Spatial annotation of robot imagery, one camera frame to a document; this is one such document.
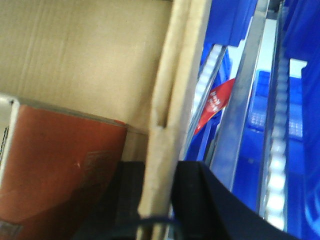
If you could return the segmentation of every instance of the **red label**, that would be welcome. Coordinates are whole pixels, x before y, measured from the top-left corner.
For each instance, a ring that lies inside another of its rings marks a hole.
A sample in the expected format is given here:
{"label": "red label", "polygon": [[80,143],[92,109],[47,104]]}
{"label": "red label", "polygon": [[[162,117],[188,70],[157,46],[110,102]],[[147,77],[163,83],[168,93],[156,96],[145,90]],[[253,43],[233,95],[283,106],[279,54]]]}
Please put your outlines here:
{"label": "red label", "polygon": [[235,78],[224,82],[210,91],[194,135],[196,135],[217,112],[228,104],[234,83]]}

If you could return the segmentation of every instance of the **blue plastic crate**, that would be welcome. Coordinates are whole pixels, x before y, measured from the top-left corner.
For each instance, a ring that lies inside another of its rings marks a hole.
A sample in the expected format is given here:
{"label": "blue plastic crate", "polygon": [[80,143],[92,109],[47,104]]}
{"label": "blue plastic crate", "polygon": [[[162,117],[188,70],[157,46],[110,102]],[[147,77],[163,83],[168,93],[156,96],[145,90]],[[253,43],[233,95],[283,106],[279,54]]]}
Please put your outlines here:
{"label": "blue plastic crate", "polygon": [[257,0],[213,0],[205,42],[239,46],[246,37]]}
{"label": "blue plastic crate", "polygon": [[292,2],[293,11],[288,19],[283,45],[288,58],[309,61],[320,46],[320,1],[298,0]]}
{"label": "blue plastic crate", "polygon": [[298,3],[298,0],[291,0],[291,1],[285,1],[285,6],[286,7],[289,7],[288,9],[288,15],[286,17],[286,20],[284,22],[284,26],[283,26],[283,29],[286,31],[288,30],[288,27],[289,27],[289,24],[292,20],[292,17],[294,15],[294,12],[296,10],[296,7],[297,7],[297,3]]}
{"label": "blue plastic crate", "polygon": [[[212,48],[212,45],[208,45],[207,48],[203,48],[203,56],[208,55],[208,51]],[[231,73],[231,60],[229,58],[228,50],[222,59],[220,69],[214,80],[212,88],[219,86],[225,81],[229,80]],[[205,158],[207,147],[215,137],[216,129],[221,120],[221,112],[218,112],[208,123],[198,132],[197,135],[193,136],[189,149],[186,153],[186,161],[203,161]]]}
{"label": "blue plastic crate", "polygon": [[[235,172],[233,194],[257,210],[259,177],[264,144],[270,73],[257,71]],[[314,236],[305,216],[304,145],[302,142],[301,79],[290,78],[290,126],[288,163],[288,232],[298,238]]]}
{"label": "blue plastic crate", "polygon": [[[266,123],[268,105],[270,72],[258,71],[253,86],[247,124],[250,128],[263,131]],[[290,77],[290,122],[289,136],[291,139],[302,141],[302,87],[301,79]]]}

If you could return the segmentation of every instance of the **cardboard surface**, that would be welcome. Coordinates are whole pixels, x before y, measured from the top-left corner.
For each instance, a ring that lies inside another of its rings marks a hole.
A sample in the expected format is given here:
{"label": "cardboard surface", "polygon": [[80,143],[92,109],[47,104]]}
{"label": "cardboard surface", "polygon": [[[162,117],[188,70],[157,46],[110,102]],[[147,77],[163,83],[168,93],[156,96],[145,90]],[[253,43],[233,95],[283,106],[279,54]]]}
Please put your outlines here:
{"label": "cardboard surface", "polygon": [[0,92],[147,133],[172,2],[2,0]]}
{"label": "cardboard surface", "polygon": [[0,219],[18,240],[66,240],[111,180],[125,126],[21,105],[0,165]]}
{"label": "cardboard surface", "polygon": [[[174,172],[186,139],[210,0],[175,0],[152,96],[146,171],[139,213],[169,211]],[[153,232],[162,239],[162,231]]]}

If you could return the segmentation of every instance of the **metal rail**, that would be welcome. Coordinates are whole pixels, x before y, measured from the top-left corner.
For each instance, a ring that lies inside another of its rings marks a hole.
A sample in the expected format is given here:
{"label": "metal rail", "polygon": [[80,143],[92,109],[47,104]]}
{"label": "metal rail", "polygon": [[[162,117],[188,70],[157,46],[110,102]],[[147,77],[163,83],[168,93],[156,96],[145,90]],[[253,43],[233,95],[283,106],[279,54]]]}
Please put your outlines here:
{"label": "metal rail", "polygon": [[283,45],[286,13],[280,5],[266,112],[260,168],[259,214],[280,230],[287,229],[290,84]]}
{"label": "metal rail", "polygon": [[258,0],[228,107],[210,163],[211,171],[232,190],[269,0]]}

